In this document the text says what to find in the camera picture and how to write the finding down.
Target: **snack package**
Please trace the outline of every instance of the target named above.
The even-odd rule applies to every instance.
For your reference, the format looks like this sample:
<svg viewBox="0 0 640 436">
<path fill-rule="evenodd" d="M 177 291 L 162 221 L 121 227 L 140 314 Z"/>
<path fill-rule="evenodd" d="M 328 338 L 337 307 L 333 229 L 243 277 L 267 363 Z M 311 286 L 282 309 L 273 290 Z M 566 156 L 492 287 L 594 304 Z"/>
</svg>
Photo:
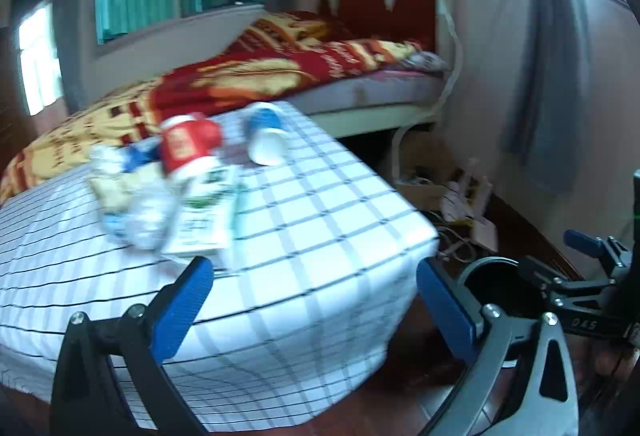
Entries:
<svg viewBox="0 0 640 436">
<path fill-rule="evenodd" d="M 163 256 L 188 263 L 194 256 L 216 255 L 210 258 L 214 267 L 229 270 L 241 169 L 240 165 L 215 167 L 189 183 L 161 250 Z"/>
</svg>

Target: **table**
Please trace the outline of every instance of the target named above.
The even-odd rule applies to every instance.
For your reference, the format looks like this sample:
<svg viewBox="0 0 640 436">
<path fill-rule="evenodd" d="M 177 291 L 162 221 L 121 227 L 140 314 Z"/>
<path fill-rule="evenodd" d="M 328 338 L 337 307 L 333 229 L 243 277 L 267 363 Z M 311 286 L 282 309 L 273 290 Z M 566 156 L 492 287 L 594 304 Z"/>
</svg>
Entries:
<svg viewBox="0 0 640 436">
<path fill-rule="evenodd" d="M 287 103 L 290 160 L 246 157 L 238 111 L 216 117 L 223 158 L 242 163 L 233 257 L 167 374 L 210 431 L 300 424 L 358 387 L 415 296 L 436 251 L 431 224 L 335 139 Z M 0 381 L 49 401 L 63 333 L 78 310 L 117 317 L 148 303 L 182 266 L 111 239 L 84 183 L 59 175 L 0 209 Z M 120 357 L 134 416 L 153 428 Z"/>
</svg>

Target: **checkered tablecloth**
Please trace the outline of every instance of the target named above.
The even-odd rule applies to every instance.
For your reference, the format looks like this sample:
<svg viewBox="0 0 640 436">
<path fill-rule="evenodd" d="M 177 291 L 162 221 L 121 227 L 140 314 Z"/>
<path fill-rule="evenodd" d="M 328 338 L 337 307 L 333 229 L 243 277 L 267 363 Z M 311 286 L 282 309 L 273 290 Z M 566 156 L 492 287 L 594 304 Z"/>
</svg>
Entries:
<svg viewBox="0 0 640 436">
<path fill-rule="evenodd" d="M 216 118 L 224 157 L 244 165 L 232 256 L 164 369 L 210 431 L 305 422 L 380 367 L 436 250 L 422 215 L 292 106 L 290 160 L 246 158 L 239 112 Z M 119 317 L 184 267 L 119 244 L 78 167 L 0 209 L 0 380 L 49 401 L 68 318 Z M 153 428 L 120 357 L 138 423 Z"/>
</svg>

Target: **red and yellow blanket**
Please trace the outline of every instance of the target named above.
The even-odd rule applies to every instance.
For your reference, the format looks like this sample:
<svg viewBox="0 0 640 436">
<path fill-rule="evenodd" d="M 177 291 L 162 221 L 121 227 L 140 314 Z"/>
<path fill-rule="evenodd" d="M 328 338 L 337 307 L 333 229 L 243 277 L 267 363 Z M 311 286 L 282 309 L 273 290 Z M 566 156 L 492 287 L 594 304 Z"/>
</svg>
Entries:
<svg viewBox="0 0 640 436">
<path fill-rule="evenodd" d="M 217 115 L 253 101 L 281 99 L 378 70 L 417 48 L 377 39 L 326 40 L 341 34 L 310 12 L 269 14 L 222 55 L 115 90 L 18 153 L 2 173 L 0 204 L 88 161 L 94 143 L 126 145 L 158 133 L 159 124 L 174 115 Z"/>
</svg>

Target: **metal screw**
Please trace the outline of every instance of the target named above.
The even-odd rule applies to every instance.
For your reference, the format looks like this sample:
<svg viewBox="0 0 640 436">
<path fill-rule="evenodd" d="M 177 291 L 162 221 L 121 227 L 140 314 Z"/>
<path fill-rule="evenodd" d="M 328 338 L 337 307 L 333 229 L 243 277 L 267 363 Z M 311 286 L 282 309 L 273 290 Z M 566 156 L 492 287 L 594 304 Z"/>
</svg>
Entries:
<svg viewBox="0 0 640 436">
<path fill-rule="evenodd" d="M 545 323 L 549 324 L 549 326 L 555 326 L 556 324 L 558 324 L 558 316 L 550 311 L 542 315 L 542 320 L 545 321 Z"/>
<path fill-rule="evenodd" d="M 500 307 L 495 304 L 485 304 L 484 306 L 482 306 L 482 313 L 484 313 L 484 315 L 486 315 L 487 317 L 493 317 L 494 319 L 497 319 L 498 317 L 500 317 L 501 311 Z"/>
<path fill-rule="evenodd" d="M 139 319 L 145 314 L 146 306 L 144 304 L 134 304 L 127 310 L 127 315 L 134 319 Z"/>
<path fill-rule="evenodd" d="M 71 324 L 74 324 L 74 325 L 82 324 L 82 321 L 84 320 L 84 312 L 77 311 L 76 313 L 71 315 L 71 318 L 69 320 Z"/>
</svg>

